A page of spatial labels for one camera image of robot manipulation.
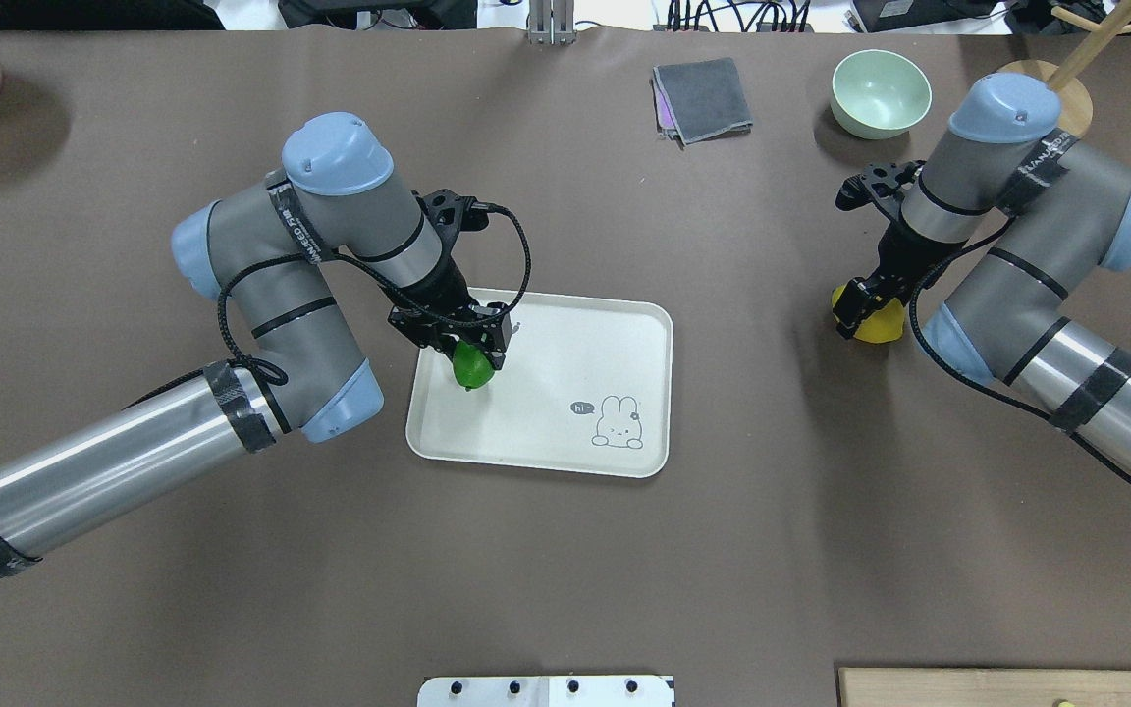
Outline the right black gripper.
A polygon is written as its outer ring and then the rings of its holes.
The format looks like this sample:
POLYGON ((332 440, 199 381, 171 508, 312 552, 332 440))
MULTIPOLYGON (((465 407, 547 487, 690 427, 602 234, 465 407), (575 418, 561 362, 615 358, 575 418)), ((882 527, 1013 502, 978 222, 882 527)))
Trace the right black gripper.
POLYGON ((915 230, 897 221, 889 224, 884 236, 877 245, 879 264, 874 273, 867 278, 851 281, 860 281, 860 287, 867 295, 880 299, 880 304, 888 299, 899 299, 907 305, 917 282, 926 276, 936 262, 946 259, 948 255, 955 255, 958 250, 959 243, 946 243, 920 236, 915 230))

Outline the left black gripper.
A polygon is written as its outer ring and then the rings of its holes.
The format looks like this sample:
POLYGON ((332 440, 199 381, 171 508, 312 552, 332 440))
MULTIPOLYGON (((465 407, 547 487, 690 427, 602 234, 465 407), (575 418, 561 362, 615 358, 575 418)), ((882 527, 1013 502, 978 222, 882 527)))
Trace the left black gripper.
POLYGON ((452 260, 437 265, 416 285, 387 288, 392 302, 389 324, 418 348, 440 351, 447 357, 466 342, 484 354, 491 367, 502 368, 512 335, 511 305, 506 301, 481 304, 470 296, 452 260))

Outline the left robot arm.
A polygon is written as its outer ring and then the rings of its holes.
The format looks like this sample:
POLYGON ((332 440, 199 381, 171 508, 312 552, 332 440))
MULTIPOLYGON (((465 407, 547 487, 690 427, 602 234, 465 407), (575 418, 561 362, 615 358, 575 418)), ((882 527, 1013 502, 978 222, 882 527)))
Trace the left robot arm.
POLYGON ((202 207, 171 238, 211 299, 228 354, 59 442, 0 466, 0 580, 243 454, 300 431, 322 443, 377 415, 383 394, 322 265, 366 274, 418 350, 504 365, 512 304, 481 303, 459 234, 512 212, 452 190, 420 195, 362 118, 310 118, 260 184, 202 207))

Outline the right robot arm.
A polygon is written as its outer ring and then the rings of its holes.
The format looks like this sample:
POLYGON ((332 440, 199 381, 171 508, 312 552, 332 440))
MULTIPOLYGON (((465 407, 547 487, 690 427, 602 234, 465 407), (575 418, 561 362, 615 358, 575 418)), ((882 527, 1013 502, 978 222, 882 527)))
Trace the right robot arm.
POLYGON ((1059 312, 1096 267, 1131 267, 1131 169, 1056 124, 1062 103, 1024 75, 975 81, 926 162, 872 165, 836 206, 875 204, 889 227, 871 276, 832 305, 844 339, 892 301, 914 304, 968 251, 988 212, 1008 224, 986 241, 917 340, 957 379, 1024 391, 1028 411, 1131 482, 1131 353, 1059 312))

